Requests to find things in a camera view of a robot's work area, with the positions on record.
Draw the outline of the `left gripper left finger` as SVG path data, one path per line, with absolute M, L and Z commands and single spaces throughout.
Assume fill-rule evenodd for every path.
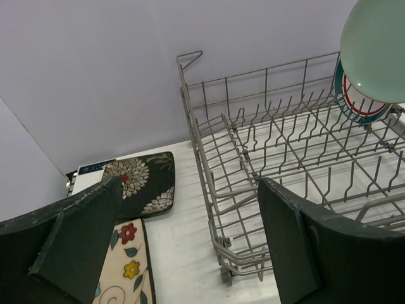
M 122 202 L 119 178 L 1 222 L 1 303 L 92 303 Z

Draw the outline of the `cream floral square plate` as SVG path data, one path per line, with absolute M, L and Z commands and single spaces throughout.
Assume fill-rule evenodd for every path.
M 156 303 L 149 245 L 141 218 L 115 226 L 93 303 Z

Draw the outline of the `green floral plate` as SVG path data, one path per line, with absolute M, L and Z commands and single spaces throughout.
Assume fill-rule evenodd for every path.
M 340 58 L 350 83 L 377 101 L 404 102 L 404 1 L 358 1 L 347 17 Z

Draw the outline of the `green red rimmed white plate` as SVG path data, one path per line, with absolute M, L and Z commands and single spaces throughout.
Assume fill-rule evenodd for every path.
M 392 105 L 381 103 L 362 95 L 349 81 L 341 60 L 339 60 L 334 78 L 334 92 L 341 112 L 352 122 L 369 125 L 388 114 Z

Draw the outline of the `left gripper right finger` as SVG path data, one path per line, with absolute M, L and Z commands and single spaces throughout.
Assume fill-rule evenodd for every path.
M 403 303 L 404 234 L 261 179 L 258 202 L 282 303 Z

